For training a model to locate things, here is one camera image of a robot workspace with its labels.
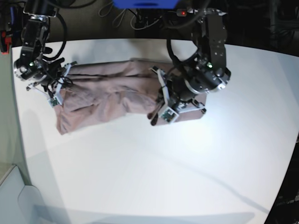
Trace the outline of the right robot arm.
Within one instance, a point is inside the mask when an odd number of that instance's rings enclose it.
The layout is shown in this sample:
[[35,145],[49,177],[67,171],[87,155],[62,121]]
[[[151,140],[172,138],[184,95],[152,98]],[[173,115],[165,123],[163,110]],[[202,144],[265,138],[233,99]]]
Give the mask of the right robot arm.
[[[60,90],[73,84],[67,75],[75,62],[65,66],[61,54],[66,46],[67,26],[59,14],[59,6],[68,7],[71,0],[29,0],[25,4],[24,13],[30,16],[21,32],[21,53],[14,62],[14,72],[22,81],[29,81],[27,90],[43,87],[42,93],[47,95],[53,105],[61,104],[63,99]],[[50,20],[58,18],[63,27],[63,43],[55,56],[50,57],[52,48],[46,46],[50,35]]]

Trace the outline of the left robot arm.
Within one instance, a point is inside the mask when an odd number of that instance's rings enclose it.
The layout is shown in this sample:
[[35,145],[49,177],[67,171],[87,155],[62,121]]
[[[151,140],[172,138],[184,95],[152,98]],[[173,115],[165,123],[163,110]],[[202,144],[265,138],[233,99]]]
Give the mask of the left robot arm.
[[172,124],[184,113],[205,114],[206,107],[197,97],[220,91],[230,81],[231,72],[227,68],[225,48],[227,31],[222,12],[205,8],[195,18],[192,41],[197,47],[196,51],[181,61],[173,52],[171,39],[167,38],[167,51],[173,67],[168,72],[156,66],[151,68],[161,85],[157,105],[148,114],[152,126],[159,120]]

